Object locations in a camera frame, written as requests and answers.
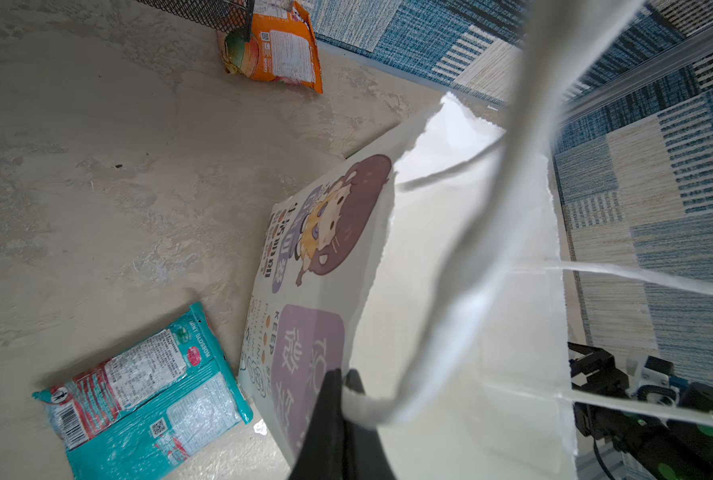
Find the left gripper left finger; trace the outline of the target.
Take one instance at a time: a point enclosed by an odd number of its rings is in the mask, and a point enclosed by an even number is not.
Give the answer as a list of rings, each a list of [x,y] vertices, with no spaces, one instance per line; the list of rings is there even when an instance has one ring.
[[[346,375],[330,370],[314,404],[304,443],[290,479],[356,479],[350,454],[348,421],[342,414],[342,388],[354,384],[356,370]]]

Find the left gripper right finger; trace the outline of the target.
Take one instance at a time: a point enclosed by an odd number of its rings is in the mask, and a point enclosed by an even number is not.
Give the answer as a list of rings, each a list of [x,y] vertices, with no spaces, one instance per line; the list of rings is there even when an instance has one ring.
[[[368,430],[344,418],[344,461],[346,480],[395,480],[377,430]]]

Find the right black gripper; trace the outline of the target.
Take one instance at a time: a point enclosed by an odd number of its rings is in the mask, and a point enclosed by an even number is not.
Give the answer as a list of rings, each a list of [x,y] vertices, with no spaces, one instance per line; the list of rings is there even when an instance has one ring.
[[[578,357],[570,359],[571,378],[586,376],[583,385],[573,384],[573,389],[598,396],[627,399],[628,375],[616,366],[612,354],[600,347],[574,342],[568,343],[570,352]]]

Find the white paper bag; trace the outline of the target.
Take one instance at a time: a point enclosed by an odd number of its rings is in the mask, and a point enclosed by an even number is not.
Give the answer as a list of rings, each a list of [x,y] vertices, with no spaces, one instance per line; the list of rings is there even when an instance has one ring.
[[[535,2],[506,128],[448,94],[274,206],[240,382],[290,471],[335,369],[356,370],[342,414],[378,431],[396,479],[573,479],[581,402],[713,426],[571,386],[565,272],[713,296],[560,254],[548,153],[563,94],[640,7]]]

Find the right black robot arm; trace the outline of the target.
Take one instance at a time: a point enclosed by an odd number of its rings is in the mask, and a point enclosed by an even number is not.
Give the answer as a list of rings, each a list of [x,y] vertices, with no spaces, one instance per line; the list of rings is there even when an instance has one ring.
[[[639,355],[617,367],[614,355],[600,347],[570,342],[572,378],[586,377],[576,391],[616,400],[664,407],[686,407],[713,414],[713,387],[675,374],[672,362]],[[594,441],[610,440],[657,479],[713,479],[713,426],[624,412],[580,403],[574,406],[576,430]]]

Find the teal mint candy bag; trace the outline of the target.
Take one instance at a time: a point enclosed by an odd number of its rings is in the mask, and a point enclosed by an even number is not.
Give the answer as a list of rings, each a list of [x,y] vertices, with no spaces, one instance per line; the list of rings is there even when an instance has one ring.
[[[162,479],[234,426],[249,424],[206,311],[38,391],[76,479]]]

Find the orange candy bag by shelf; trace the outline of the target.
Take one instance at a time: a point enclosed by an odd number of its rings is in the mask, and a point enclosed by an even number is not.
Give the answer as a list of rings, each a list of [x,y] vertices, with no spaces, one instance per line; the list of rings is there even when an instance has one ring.
[[[324,92],[312,19],[298,1],[258,1],[248,37],[218,31],[216,42],[230,74]]]

